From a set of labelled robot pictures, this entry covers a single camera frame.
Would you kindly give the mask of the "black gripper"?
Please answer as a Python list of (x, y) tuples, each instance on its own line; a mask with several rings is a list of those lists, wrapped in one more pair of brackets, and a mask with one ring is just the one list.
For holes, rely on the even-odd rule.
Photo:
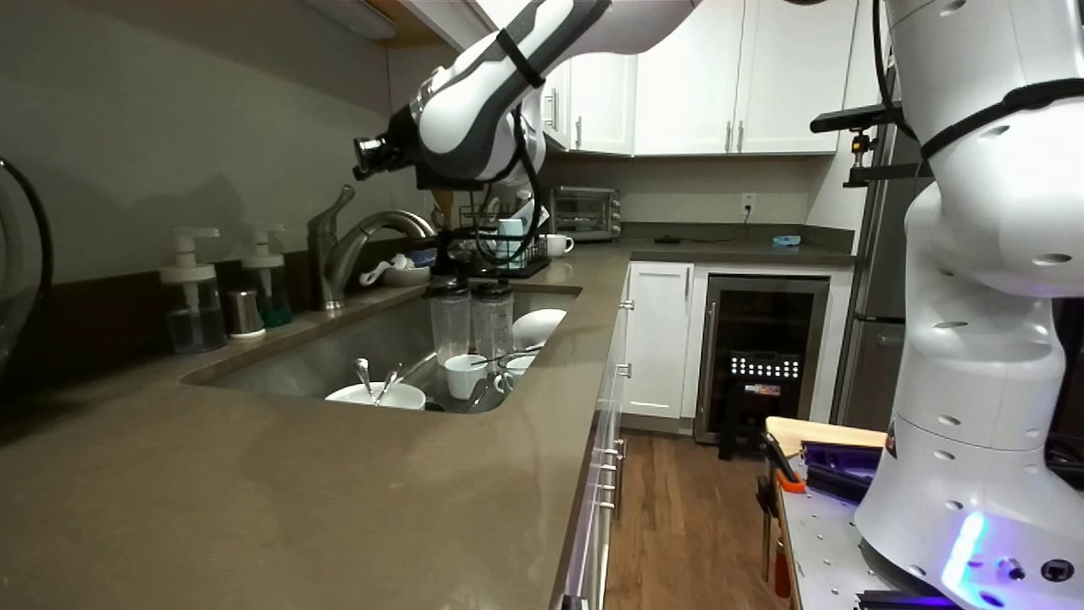
[(395, 107), (380, 134), (359, 134), (354, 143), (356, 179), (395, 168), (424, 168), (421, 128), (409, 107)]

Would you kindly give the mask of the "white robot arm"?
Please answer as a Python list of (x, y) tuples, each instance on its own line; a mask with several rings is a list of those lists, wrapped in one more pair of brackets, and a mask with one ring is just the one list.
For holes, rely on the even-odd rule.
[(1084, 290), (1081, 0), (884, 0), (908, 203), (904, 353), (861, 537), (962, 610), (1084, 610), (1084, 497), (1044, 462)]

